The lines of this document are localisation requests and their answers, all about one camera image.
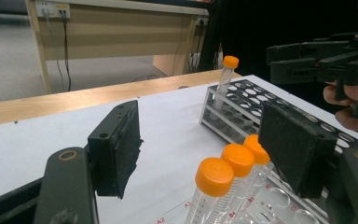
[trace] test tube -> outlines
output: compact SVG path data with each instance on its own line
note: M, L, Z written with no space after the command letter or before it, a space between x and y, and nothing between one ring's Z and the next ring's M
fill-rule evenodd
M261 147L258 143L258 134L250 134L245 138L243 143L246 147L248 147L255 156L255 165L252 168L251 173L247 177L248 179L248 189L246 193L243 195L244 200L242 202L241 207L237 211L237 215L242 215L252 201L255 199L255 195L260 191L266 182L267 177L271 173L274 165L269 159L269 154L267 151Z
M241 204L237 198L234 198L235 192L241 187L241 183L246 181L246 176L250 173L252 166L255 163L255 157L251 150L240 144L227 145L220 157L220 159L228 162L234 171L234 181L228 193L220 198L213 209L207 223L225 223L223 218L230 211L232 204Z
M238 67L239 59L234 56L226 56L223 60L222 75L217 86L217 94L226 97L228 92L229 83L232 78L234 69ZM215 110L221 110L223 107L223 100L217 96L214 97L212 108ZM217 116L211 112L211 119L217 119Z
M200 163L195 179L197 187L186 224L205 223L219 198L228 193L234 180L234 171L222 159L207 158Z

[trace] white table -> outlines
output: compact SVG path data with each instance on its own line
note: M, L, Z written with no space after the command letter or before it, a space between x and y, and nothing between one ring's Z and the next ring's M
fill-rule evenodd
M250 79L344 130L333 115L294 95L254 76L240 78ZM98 197L101 223L148 223L193 195L199 163L207 157L219 157L227 144L199 123L207 87L135 98L145 142L124 199ZM65 147L84 147L91 131L115 105L123 102L127 100L0 124L0 195L41 177L52 153ZM357 133L348 134L358 138Z

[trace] floor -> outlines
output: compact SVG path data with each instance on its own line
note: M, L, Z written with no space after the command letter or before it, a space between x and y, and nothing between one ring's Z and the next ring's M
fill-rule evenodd
M53 91L68 89L64 61L48 62ZM70 60L71 91L165 77L153 56ZM37 49L26 16L0 15L0 101L45 94Z

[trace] orange cap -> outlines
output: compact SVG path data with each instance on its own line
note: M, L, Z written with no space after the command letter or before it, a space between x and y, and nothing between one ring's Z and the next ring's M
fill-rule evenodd
M200 163L196 174L197 187L212 197L221 197L228 193L234 171L231 166L219 158L207 158Z
M258 143L258 135L257 134L250 134L245 138L243 144L251 149L255 156L255 163L256 164L267 164L269 162L269 154L267 151L261 147Z
M226 56L223 60L223 65L229 68L237 68L240 60L234 56Z
M227 145L220 158L230 164L235 177L247 176L255 163L255 156L252 151L235 143Z

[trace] hand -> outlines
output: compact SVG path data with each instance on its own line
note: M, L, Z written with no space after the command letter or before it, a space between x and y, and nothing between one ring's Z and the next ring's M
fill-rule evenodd
M358 85L344 86L344 91L350 99L343 101L336 101L336 85L337 82L327 83L329 86L324 88L324 99L327 103L333 105L348 105L352 106L354 102L358 101ZM340 110L336 113L337 121L347 129L358 132L358 119L351 115L351 108Z

